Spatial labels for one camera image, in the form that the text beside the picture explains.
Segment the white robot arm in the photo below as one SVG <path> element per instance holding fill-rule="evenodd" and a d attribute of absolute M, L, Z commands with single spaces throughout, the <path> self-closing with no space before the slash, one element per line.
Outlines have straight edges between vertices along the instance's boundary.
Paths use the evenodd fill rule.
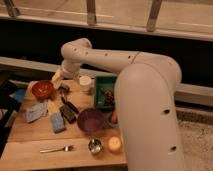
<path fill-rule="evenodd" d="M 115 73 L 115 110 L 129 171 L 186 171 L 174 94 L 178 63 L 165 55 L 94 49 L 86 38 L 62 45 L 62 78 L 82 64 Z"/>

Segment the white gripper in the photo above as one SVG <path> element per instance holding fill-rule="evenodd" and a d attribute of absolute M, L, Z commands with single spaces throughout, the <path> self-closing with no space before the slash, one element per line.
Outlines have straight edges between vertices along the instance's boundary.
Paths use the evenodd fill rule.
<path fill-rule="evenodd" d="M 67 79 L 77 80 L 79 78 L 80 64 L 72 63 L 69 61 L 63 61 L 61 64 L 61 70 L 58 69 L 53 75 L 51 82 L 55 89 L 58 89 L 63 77 Z"/>

